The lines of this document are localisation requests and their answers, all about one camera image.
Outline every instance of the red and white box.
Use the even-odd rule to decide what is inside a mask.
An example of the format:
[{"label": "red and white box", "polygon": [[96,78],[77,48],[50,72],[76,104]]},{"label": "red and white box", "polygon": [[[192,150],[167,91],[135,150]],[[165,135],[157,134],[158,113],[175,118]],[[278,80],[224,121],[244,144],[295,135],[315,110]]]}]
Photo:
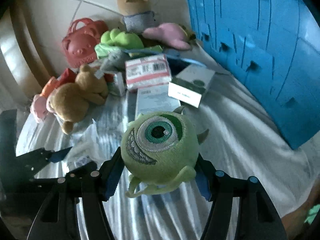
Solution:
[{"label": "red and white box", "polygon": [[164,54],[126,61],[125,72],[129,91],[166,84],[172,80],[167,57]]}]

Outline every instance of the embroidered mouth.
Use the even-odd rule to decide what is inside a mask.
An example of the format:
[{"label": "embroidered mouth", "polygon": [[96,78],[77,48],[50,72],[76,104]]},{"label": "embroidered mouth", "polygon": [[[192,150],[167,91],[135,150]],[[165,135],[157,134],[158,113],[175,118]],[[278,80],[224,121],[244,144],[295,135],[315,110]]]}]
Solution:
[{"label": "embroidered mouth", "polygon": [[127,150],[134,160],[139,163],[155,165],[156,160],[150,158],[148,155],[144,154],[143,151],[139,148],[135,138],[134,138],[134,129],[131,130],[128,139],[127,139]]}]

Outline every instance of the lime green plush toy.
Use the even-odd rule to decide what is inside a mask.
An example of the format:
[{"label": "lime green plush toy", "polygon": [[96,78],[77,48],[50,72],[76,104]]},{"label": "lime green plush toy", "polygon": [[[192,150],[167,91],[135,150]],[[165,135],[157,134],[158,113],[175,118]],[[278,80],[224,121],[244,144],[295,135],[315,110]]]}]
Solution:
[{"label": "lime green plush toy", "polygon": [[116,46],[124,49],[143,49],[143,43],[135,33],[121,32],[119,29],[113,29],[105,32],[101,36],[101,43],[108,46]]},{"label": "lime green plush toy", "polygon": [[[192,122],[181,114],[182,110],[179,107],[173,112],[139,115],[129,123],[121,141],[121,156],[132,174],[127,197],[171,192],[182,182],[196,177],[194,167],[199,144],[209,130],[197,135]],[[141,182],[148,186],[135,193]]]}]

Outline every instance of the black pupil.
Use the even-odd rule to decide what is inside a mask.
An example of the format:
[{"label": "black pupil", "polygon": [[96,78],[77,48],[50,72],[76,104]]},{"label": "black pupil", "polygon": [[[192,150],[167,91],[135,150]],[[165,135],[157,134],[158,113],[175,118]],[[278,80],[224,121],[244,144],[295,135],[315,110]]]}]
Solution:
[{"label": "black pupil", "polygon": [[155,128],[152,129],[151,135],[154,138],[159,139],[164,136],[164,131],[165,131],[165,128],[163,128],[162,126],[156,126]]}]

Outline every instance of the yellow plush toy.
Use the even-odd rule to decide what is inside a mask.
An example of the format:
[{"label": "yellow plush toy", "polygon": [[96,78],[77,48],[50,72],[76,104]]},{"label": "yellow plush toy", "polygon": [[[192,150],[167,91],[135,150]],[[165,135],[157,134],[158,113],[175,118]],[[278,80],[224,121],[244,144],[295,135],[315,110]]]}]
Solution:
[{"label": "yellow plush toy", "polygon": [[103,105],[108,95],[103,73],[88,65],[82,65],[75,83],[67,83],[57,88],[50,99],[55,113],[64,121],[62,131],[71,133],[73,124],[86,115],[89,102]]}]

